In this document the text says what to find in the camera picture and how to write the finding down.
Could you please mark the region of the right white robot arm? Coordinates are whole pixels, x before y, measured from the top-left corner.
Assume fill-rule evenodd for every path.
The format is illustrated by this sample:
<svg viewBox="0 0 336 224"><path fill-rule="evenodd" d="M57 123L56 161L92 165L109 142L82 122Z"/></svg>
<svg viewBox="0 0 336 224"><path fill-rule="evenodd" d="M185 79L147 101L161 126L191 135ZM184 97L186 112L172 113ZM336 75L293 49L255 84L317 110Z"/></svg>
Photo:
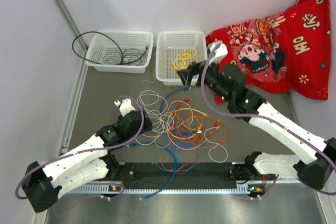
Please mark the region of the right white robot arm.
<svg viewBox="0 0 336 224"><path fill-rule="evenodd" d="M192 63L187 69L177 71L183 85L191 84L198 75L196 85L208 86L228 103L229 117L265 131L289 148L291 155L271 155L253 152L246 157L245 174L252 180L262 175L290 176L306 186L323 193L331 173L335 172L335 138L325 140L283 116L265 98L246 88L246 75L236 65L205 62Z"/></svg>

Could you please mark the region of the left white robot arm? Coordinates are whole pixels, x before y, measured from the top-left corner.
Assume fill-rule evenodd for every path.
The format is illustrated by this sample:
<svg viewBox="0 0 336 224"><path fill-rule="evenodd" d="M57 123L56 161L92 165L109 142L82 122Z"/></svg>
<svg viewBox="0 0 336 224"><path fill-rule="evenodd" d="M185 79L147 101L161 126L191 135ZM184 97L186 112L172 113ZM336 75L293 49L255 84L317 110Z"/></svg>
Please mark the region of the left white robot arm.
<svg viewBox="0 0 336 224"><path fill-rule="evenodd" d="M136 134L152 130L152 121L145 112L131 111L103 126L96 134L55 162L28 165L21 185L34 212L40 213L71 190L93 180L114 180L119 163L112 151L121 148Z"/></svg>

